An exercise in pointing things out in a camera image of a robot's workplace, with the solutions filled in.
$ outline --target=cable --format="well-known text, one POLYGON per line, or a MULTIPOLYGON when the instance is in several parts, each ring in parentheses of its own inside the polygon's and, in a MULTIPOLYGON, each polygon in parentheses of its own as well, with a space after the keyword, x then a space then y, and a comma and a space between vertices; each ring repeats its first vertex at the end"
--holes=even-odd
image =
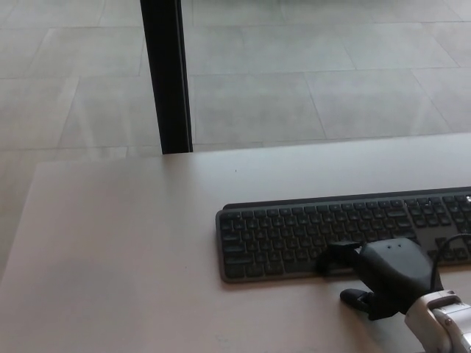
POLYGON ((436 253, 435 258, 433 259, 433 266, 432 266, 432 275, 430 279, 430 290, 435 291, 435 278, 436 278, 436 270, 437 266, 439 264, 439 258, 442 257, 443 251, 447 248, 448 244, 451 243, 452 241, 456 239, 463 239, 463 238, 468 238, 471 237, 470 233, 460 233, 457 235, 454 235, 453 237, 448 238, 440 247, 438 252, 436 253))

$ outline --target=table surface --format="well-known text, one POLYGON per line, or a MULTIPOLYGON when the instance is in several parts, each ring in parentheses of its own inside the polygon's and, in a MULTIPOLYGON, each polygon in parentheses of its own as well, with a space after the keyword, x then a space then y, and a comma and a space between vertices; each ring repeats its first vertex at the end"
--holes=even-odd
MULTIPOLYGON (((225 285, 225 204, 470 185, 471 135, 38 167, 0 286, 0 352, 420 352, 354 278, 225 285)), ((444 286, 471 302, 469 268, 444 286)))

